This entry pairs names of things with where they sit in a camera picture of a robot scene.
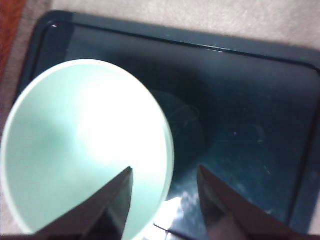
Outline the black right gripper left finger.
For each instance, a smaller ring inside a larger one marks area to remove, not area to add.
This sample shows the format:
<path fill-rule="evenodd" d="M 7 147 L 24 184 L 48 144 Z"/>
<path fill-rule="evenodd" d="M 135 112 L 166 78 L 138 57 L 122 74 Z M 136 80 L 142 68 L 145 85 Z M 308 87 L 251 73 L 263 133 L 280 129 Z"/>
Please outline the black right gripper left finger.
<path fill-rule="evenodd" d="M 127 167 L 83 203 L 33 234 L 2 240 L 120 240 L 132 198 L 133 169 Z"/>

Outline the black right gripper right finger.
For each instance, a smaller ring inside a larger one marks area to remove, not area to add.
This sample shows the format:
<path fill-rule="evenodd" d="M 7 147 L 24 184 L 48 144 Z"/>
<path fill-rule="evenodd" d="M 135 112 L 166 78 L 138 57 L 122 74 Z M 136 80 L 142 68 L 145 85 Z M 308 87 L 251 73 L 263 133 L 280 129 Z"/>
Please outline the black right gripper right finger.
<path fill-rule="evenodd" d="M 301 234 L 247 201 L 205 166 L 198 167 L 198 196 L 210 240 L 318 240 Z"/>

